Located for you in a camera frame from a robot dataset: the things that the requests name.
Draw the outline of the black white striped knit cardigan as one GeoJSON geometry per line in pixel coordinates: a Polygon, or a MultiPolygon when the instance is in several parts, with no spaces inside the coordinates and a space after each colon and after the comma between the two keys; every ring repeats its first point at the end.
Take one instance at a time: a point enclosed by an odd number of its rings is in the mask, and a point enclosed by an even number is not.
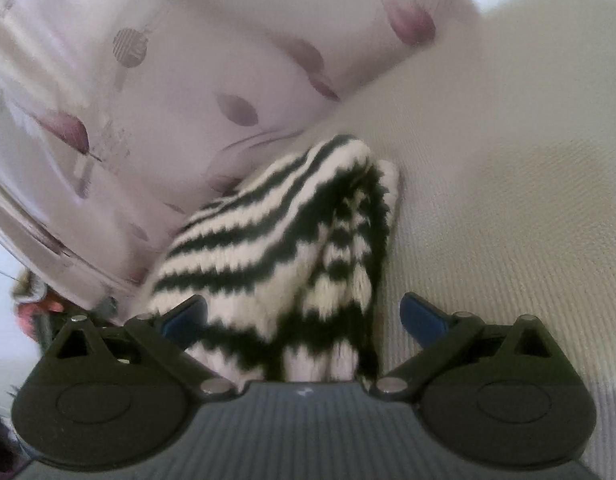
{"type": "Polygon", "coordinates": [[[187,352],[235,385],[373,382],[399,183],[398,167],[355,136],[286,155],[186,220],[140,302],[163,314],[204,300],[187,352]]]}

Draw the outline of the cluttered shelf items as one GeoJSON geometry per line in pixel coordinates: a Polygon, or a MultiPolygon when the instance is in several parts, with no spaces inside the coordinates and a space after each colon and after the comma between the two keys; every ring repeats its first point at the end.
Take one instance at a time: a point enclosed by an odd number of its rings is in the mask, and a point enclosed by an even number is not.
{"type": "Polygon", "coordinates": [[[42,278],[29,269],[19,273],[10,296],[20,330],[37,344],[42,344],[43,324],[52,314],[65,312],[60,298],[42,278]]]}

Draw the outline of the pink leaf print curtain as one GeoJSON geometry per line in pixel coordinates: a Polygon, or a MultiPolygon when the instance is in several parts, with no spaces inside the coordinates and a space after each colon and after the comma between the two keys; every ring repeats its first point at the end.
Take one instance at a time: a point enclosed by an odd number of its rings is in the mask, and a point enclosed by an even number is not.
{"type": "Polygon", "coordinates": [[[0,239],[125,301],[234,188],[472,0],[0,0],[0,239]]]}

